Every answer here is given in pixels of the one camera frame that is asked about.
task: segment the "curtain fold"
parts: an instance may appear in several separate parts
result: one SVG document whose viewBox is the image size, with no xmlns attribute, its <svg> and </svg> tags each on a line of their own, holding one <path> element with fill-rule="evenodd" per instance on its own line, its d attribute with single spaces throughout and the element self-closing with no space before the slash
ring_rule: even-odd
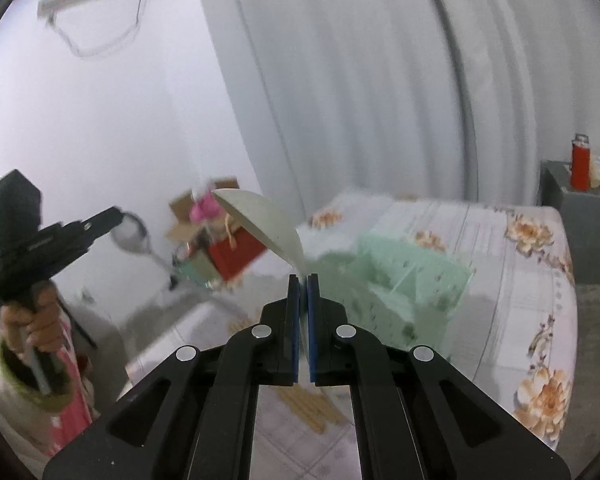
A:
<svg viewBox="0 0 600 480">
<path fill-rule="evenodd" d="M 352 186 L 529 204 L 575 132 L 600 152 L 597 0 L 202 1 L 263 192 L 296 214 Z M 258 92 L 266 130 L 240 119 Z"/>
</svg>

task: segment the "person's hand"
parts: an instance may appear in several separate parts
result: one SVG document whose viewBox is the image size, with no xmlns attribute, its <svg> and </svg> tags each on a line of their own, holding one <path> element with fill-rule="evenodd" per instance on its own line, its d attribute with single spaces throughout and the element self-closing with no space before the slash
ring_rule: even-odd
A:
<svg viewBox="0 0 600 480">
<path fill-rule="evenodd" d="M 64 344 L 56 288 L 46 283 L 35 295 L 37 312 L 20 306 L 16 301 L 0 308 L 0 332 L 7 346 L 16 354 L 24 352 L 20 336 L 22 327 L 26 327 L 29 333 L 27 343 L 41 352 L 56 352 Z"/>
</svg>

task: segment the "gray nightstand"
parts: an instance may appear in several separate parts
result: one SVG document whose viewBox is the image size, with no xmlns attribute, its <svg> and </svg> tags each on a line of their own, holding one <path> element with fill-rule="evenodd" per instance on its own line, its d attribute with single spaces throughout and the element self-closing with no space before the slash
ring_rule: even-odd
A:
<svg viewBox="0 0 600 480">
<path fill-rule="evenodd" d="M 576 282 L 600 283 L 600 188 L 574 190 L 565 164 L 542 162 L 539 199 L 562 216 Z"/>
</svg>

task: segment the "tablecloth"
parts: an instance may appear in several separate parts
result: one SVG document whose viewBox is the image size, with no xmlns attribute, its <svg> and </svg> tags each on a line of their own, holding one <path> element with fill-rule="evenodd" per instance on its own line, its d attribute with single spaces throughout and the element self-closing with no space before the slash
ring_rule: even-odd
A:
<svg viewBox="0 0 600 480">
<path fill-rule="evenodd" d="M 350 250 L 365 232 L 416 242 L 475 269 L 438 351 L 547 445 L 564 427 L 576 357 L 577 310 L 560 215 L 546 207 L 492 207 L 438 200 L 395 200 L 350 190 L 328 208 L 342 220 L 298 233 L 308 258 Z M 230 296 L 251 317 L 286 295 L 291 267 L 270 251 Z M 194 307 L 127 366 L 135 384 L 183 344 L 224 344 L 237 320 L 212 303 Z M 314 433 L 261 387 L 252 479 L 360 478 L 356 432 L 327 423 Z"/>
</svg>

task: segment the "metal rivet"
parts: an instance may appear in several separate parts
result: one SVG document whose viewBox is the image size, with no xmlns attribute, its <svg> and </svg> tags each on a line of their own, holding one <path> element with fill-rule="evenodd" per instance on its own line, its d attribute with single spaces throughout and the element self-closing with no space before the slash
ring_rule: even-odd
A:
<svg viewBox="0 0 600 480">
<path fill-rule="evenodd" d="M 341 338 L 348 339 L 349 337 L 356 335 L 356 329 L 351 325 L 340 325 L 336 329 L 336 334 L 338 334 Z"/>
<path fill-rule="evenodd" d="M 431 348 L 429 348 L 428 346 L 418 346 L 413 351 L 413 356 L 418 361 L 428 362 L 433 359 L 433 350 Z"/>
<path fill-rule="evenodd" d="M 196 356 L 196 349 L 193 346 L 181 346 L 176 350 L 178 361 L 191 361 Z"/>
<path fill-rule="evenodd" d="M 258 339 L 269 337 L 271 335 L 271 327 L 269 325 L 256 325 L 251 329 L 251 334 Z"/>
</svg>

